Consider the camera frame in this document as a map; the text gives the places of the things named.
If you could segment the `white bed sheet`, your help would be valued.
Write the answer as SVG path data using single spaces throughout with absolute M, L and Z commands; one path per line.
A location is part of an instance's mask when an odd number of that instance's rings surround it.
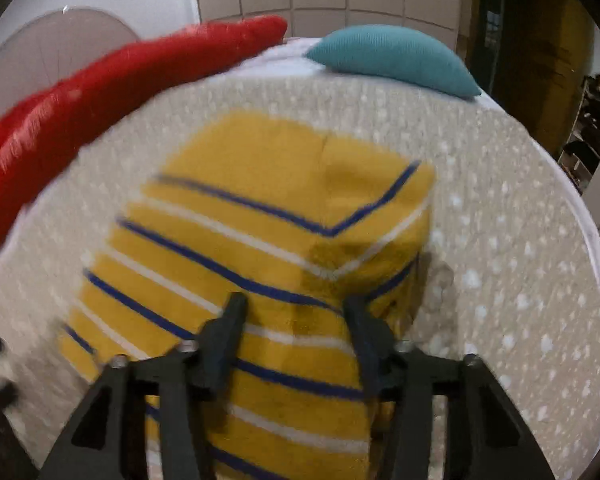
M 411 337 L 438 356 L 480 354 L 575 479 L 600 448 L 600 236 L 553 157 L 496 103 L 336 75 L 309 40 L 164 92 L 96 142 L 24 210 L 0 252 L 0 375 L 8 418 L 43 463 L 85 390 L 56 341 L 114 215 L 160 162 L 234 107 L 301 120 L 434 164 L 431 274 Z

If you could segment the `beige dotted bed blanket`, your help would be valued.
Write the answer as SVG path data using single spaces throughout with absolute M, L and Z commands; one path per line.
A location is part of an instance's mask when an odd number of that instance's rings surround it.
M 497 110 L 343 76 L 160 94 L 86 148 L 0 264 L 0 385 L 35 463 L 105 363 L 249 314 L 204 410 L 223 479 L 367 479 L 343 300 L 433 356 L 481 356 L 558 479 L 600 445 L 600 285 L 559 171 Z

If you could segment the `round grey headboard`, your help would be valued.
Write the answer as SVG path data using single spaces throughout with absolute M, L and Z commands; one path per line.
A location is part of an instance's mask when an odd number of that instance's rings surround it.
M 47 13 L 0 47 L 0 116 L 126 44 L 140 40 L 115 16 L 96 9 Z

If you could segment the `yellow striped knit sweater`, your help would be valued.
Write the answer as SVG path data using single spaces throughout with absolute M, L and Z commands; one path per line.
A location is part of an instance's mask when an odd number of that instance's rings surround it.
M 364 398 L 342 306 L 359 296 L 404 329 L 435 180 L 428 162 L 234 110 L 114 220 L 60 352 L 91 380 L 118 353 L 160 356 L 242 292 L 242 341 L 206 414 L 219 475 L 363 479 L 377 406 Z

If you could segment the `teal pillow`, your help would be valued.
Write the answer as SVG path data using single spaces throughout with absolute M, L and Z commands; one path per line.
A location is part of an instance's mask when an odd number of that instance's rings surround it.
M 408 27 L 339 29 L 310 47 L 306 58 L 334 72 L 389 78 L 461 99 L 481 93 L 466 65 L 449 47 Z

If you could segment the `white tv cabinet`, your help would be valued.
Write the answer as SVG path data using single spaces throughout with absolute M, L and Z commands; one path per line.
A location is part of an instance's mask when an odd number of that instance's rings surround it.
M 558 165 L 576 187 L 600 232 L 600 132 L 593 127 L 574 128 Z

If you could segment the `red blanket roll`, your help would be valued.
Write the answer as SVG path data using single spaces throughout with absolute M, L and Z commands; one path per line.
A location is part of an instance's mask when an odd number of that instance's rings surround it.
M 20 209 L 82 146 L 166 89 L 225 72 L 283 41 L 278 15 L 187 26 L 111 52 L 0 117 L 0 246 Z

